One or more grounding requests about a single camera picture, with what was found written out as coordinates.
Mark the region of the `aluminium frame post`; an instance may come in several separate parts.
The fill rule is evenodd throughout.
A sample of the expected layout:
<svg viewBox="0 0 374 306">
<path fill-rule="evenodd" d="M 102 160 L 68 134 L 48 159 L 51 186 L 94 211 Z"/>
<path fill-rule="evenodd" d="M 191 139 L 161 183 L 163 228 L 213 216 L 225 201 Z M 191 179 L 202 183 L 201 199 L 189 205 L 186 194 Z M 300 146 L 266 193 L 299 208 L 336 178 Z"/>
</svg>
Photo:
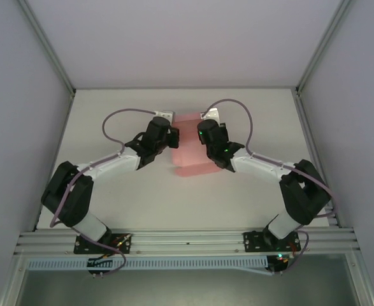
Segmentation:
<svg viewBox="0 0 374 306">
<path fill-rule="evenodd" d="M 31 5 L 29 4 L 28 0 L 16 0 L 19 8 L 21 9 L 24 17 L 27 19 L 29 25 L 31 26 L 36 39 L 38 40 L 40 46 L 43 49 L 43 52 L 46 58 L 50 61 L 51 65 L 53 66 L 57 76 L 64 84 L 65 88 L 69 92 L 71 98 L 75 97 L 76 88 L 72 84 L 66 70 L 64 69 L 59 57 L 54 50 L 54 47 L 50 43 L 50 40 L 47 37 L 46 32 L 44 31 L 43 27 L 41 26 L 37 16 L 34 13 Z"/>
<path fill-rule="evenodd" d="M 323 35 L 296 86 L 296 93 L 299 97 L 304 91 L 314 71 L 317 69 L 320 60 L 323 58 L 324 53 L 327 51 L 331 41 L 336 35 L 336 32 L 339 30 L 343 19 L 347 16 L 355 1 L 356 0 L 340 0 L 339 5 L 335 9 L 333 16 L 324 30 Z"/>
</svg>

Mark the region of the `pink paper box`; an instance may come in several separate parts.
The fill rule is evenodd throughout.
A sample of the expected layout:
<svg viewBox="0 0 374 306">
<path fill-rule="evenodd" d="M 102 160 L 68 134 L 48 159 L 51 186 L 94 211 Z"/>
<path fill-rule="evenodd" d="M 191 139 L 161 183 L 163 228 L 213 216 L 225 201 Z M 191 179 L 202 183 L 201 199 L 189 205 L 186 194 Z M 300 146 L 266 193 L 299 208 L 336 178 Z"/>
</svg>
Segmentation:
<svg viewBox="0 0 374 306">
<path fill-rule="evenodd" d="M 200 113 L 176 115 L 173 127 L 178 128 L 179 146 L 172 149 L 172 163 L 175 175 L 193 177 L 219 172 L 213 161 L 206 155 L 206 147 L 201 144 L 197 125 L 202 121 Z"/>
</svg>

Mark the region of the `aluminium side rail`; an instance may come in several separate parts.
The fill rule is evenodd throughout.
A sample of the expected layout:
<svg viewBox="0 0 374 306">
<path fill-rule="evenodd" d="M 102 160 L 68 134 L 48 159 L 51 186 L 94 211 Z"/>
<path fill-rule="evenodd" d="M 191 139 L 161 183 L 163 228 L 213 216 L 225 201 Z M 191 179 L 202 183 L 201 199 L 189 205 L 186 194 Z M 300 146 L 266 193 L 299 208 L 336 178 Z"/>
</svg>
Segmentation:
<svg viewBox="0 0 374 306">
<path fill-rule="evenodd" d="M 317 150 L 315 138 L 312 133 L 310 121 L 308 120 L 306 110 L 303 104 L 303 100 L 301 99 L 300 94 L 297 92 L 296 89 L 292 90 L 292 95 L 294 99 L 294 104 L 296 107 L 296 111 L 298 113 L 299 121 L 301 124 L 301 128 L 303 130 L 303 134 L 306 140 L 306 145 L 309 151 L 309 155 L 311 158 L 311 162 L 315 165 L 317 171 L 319 172 L 320 176 L 324 180 L 325 183 L 328 183 L 326 178 L 326 174 L 324 173 L 322 163 L 320 160 L 320 156 Z M 331 200 L 325 207 L 325 212 L 328 214 L 328 221 L 330 226 L 337 226 L 341 228 L 341 221 L 338 219 L 338 207 L 336 202 Z"/>
<path fill-rule="evenodd" d="M 68 106 L 67 114 L 66 114 L 64 122 L 63 122 L 61 135 L 58 139 L 58 143 L 57 143 L 57 147 L 56 147 L 56 150 L 55 150 L 54 157 L 52 159 L 52 164 L 51 164 L 51 167 L 50 167 L 50 171 L 48 173 L 47 180 L 46 180 L 46 183 L 44 185 L 45 187 L 48 185 L 50 179 L 52 178 L 52 175 L 54 173 L 54 168 L 56 167 L 56 164 L 57 164 L 57 158 L 59 156 L 62 141 L 63 141 L 64 135 L 65 135 L 65 132 L 66 132 L 67 125 L 68 125 L 69 117 L 71 115 L 71 110 L 72 110 L 72 107 L 73 107 L 75 96 L 76 96 L 76 90 L 74 90 L 74 93 L 72 93 L 72 95 L 70 95 L 70 97 L 69 97 L 69 106 Z M 37 213 L 36 218 L 35 218 L 34 225 L 32 226 L 32 230 L 31 230 L 32 232 L 35 232 L 37 230 L 37 225 L 38 225 L 38 222 L 40 220 L 40 215 L 41 215 L 42 209 L 43 209 L 43 205 L 40 203 L 39 208 L 38 208 L 38 213 Z"/>
</svg>

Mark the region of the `black control board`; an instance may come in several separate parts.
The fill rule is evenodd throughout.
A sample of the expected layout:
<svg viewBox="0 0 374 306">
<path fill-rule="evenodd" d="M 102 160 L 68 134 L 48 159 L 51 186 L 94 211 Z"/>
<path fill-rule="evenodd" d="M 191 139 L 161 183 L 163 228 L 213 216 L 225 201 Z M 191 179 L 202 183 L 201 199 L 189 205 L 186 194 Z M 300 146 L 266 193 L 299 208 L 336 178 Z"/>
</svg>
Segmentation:
<svg viewBox="0 0 374 306">
<path fill-rule="evenodd" d="M 87 260 L 87 271 L 93 277 L 103 277 L 113 270 L 113 260 L 108 258 L 89 258 Z"/>
<path fill-rule="evenodd" d="M 289 266 L 290 257 L 284 254 L 277 254 L 273 256 L 267 256 L 267 261 L 267 271 L 271 273 L 282 273 Z"/>
</svg>

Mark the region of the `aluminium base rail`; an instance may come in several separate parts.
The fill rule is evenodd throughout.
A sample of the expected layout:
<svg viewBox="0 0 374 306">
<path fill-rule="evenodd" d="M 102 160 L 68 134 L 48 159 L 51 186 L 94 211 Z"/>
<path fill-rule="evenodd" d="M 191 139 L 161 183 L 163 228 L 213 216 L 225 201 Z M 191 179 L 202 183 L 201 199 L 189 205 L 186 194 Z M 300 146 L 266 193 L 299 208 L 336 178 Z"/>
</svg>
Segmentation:
<svg viewBox="0 0 374 306">
<path fill-rule="evenodd" d="M 245 255 L 246 229 L 147 231 L 131 234 L 130 256 L 228 256 Z M 360 249 L 350 228 L 306 228 L 299 242 L 306 254 L 346 254 Z M 80 244 L 70 230 L 47 229 L 20 234 L 14 255 L 68 256 Z"/>
</svg>

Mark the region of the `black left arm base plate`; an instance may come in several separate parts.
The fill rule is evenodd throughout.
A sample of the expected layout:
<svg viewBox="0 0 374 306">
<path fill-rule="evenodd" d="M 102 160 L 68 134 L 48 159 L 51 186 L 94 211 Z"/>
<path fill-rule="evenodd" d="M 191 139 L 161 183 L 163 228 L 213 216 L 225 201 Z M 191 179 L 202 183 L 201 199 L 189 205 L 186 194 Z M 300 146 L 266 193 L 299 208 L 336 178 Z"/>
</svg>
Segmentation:
<svg viewBox="0 0 374 306">
<path fill-rule="evenodd" d="M 118 249 L 123 254 L 129 254 L 132 244 L 132 237 L 133 236 L 130 233 L 106 233 L 97 242 Z M 95 245 L 92 242 L 84 239 L 82 236 L 77 236 L 73 252 L 75 254 L 114 254 L 112 250 Z"/>
</svg>

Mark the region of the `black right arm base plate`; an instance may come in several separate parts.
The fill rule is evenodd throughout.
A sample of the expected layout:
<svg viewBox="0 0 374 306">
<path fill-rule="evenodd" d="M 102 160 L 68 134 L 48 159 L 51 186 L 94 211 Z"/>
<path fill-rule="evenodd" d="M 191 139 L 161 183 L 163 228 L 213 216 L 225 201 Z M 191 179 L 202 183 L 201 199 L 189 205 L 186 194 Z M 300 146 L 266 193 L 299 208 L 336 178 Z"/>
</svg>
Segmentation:
<svg viewBox="0 0 374 306">
<path fill-rule="evenodd" d="M 301 245 L 294 231 L 285 238 L 276 238 L 270 231 L 249 231 L 243 233 L 245 252 L 299 252 Z"/>
</svg>

